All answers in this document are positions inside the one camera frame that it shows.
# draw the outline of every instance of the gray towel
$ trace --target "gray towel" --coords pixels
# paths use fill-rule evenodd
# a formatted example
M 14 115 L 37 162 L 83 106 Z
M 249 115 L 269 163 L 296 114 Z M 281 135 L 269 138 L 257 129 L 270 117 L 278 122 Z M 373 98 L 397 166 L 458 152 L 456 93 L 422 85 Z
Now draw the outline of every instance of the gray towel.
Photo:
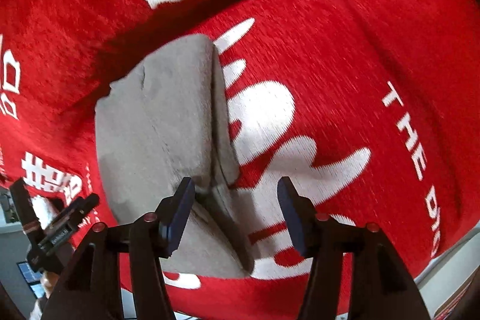
M 248 239 L 232 219 L 239 166 L 230 145 L 225 85 L 207 36 L 181 37 L 111 84 L 95 108 L 97 157 L 109 205 L 130 223 L 193 178 L 196 202 L 178 250 L 162 269 L 242 278 L 253 269 Z

